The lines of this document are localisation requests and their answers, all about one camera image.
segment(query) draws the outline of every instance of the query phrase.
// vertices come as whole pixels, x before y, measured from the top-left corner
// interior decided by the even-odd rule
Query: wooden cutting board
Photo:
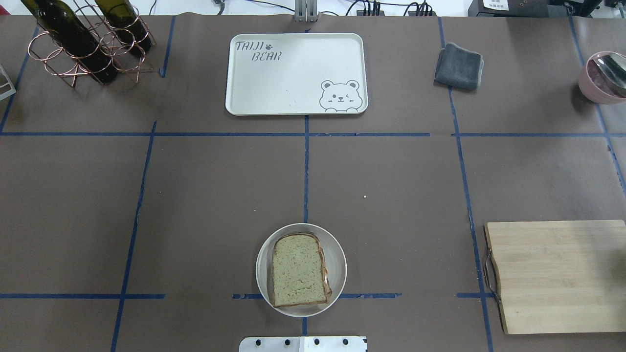
[[[626,331],[622,220],[490,222],[507,334]]]

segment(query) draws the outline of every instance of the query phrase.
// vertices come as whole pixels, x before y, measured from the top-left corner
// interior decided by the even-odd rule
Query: plate
[[[324,250],[326,269],[328,269],[328,283],[331,287],[332,294],[326,304],[301,304],[292,307],[276,308],[270,303],[269,294],[272,282],[272,255],[274,253],[274,245],[282,236],[295,234],[297,232],[314,234],[319,239],[319,244]],[[295,318],[306,318],[328,309],[337,301],[341,292],[343,292],[347,276],[346,255],[339,242],[337,242],[337,239],[323,228],[306,223],[291,224],[274,232],[265,243],[263,243],[259,251],[259,256],[257,257],[256,271],[257,285],[259,286],[259,290],[265,302],[267,302],[270,307],[284,315]]]
[[[341,115],[367,108],[363,40],[355,33],[239,34],[230,41],[233,115]]]

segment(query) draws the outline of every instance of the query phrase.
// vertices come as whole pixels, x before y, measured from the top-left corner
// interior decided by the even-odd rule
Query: white floor
[[[72,1],[65,0],[72,8],[76,7]],[[85,0],[76,0],[77,3],[83,4]],[[280,4],[288,8],[294,8],[293,0],[266,0],[270,3]],[[385,3],[409,4],[410,0],[382,0]],[[131,0],[141,14],[148,14],[154,0]],[[350,0],[318,0],[318,11],[333,11],[340,15],[345,15],[348,7],[351,5]],[[467,16],[467,8],[471,4],[471,0],[430,0],[429,5],[433,7],[439,16]],[[0,0],[0,5],[11,14],[29,14],[20,0]],[[248,0],[225,0],[226,8],[224,14],[279,14],[290,13],[286,9],[281,9],[265,4],[253,3]],[[356,14],[357,9],[362,9],[362,4],[355,5],[350,14]],[[402,16],[406,7],[382,5],[381,9],[385,11],[386,16]],[[213,0],[156,0],[156,4],[152,14],[180,14],[180,13],[198,13],[198,14],[217,14],[219,6]],[[616,9],[606,8],[604,5],[593,13],[596,18],[619,18],[620,13]]]

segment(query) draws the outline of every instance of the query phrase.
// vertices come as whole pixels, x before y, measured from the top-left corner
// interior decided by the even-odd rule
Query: round plate
[[[324,250],[324,259],[326,260],[326,269],[328,269],[328,282],[330,284],[332,294],[326,304],[301,304],[292,307],[276,308],[270,303],[270,285],[272,280],[272,255],[274,254],[274,244],[284,235],[295,234],[297,232],[305,232],[314,234],[319,239],[319,244]],[[272,308],[284,315],[293,316],[295,318],[306,318],[319,314],[330,306],[332,306],[339,295],[344,290],[346,284],[347,264],[346,255],[337,239],[330,232],[313,224],[291,224],[274,232],[261,246],[259,256],[257,257],[257,285],[265,299],[265,302]]]

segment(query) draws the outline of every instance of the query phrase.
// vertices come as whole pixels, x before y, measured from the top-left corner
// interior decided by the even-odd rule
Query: wine bottle
[[[91,72],[94,80],[107,83],[115,79],[117,70],[111,58],[100,50],[96,38],[67,4],[60,0],[22,0],[22,3],[57,44],[71,56],[80,58],[78,64]]]
[[[109,24],[115,28],[127,30],[116,31],[118,38],[123,44],[130,44],[134,39],[141,46],[144,53],[150,50],[152,41],[128,0],[96,0],[96,4],[98,4]],[[136,47],[133,47],[130,52],[137,56],[141,55],[141,51]]]

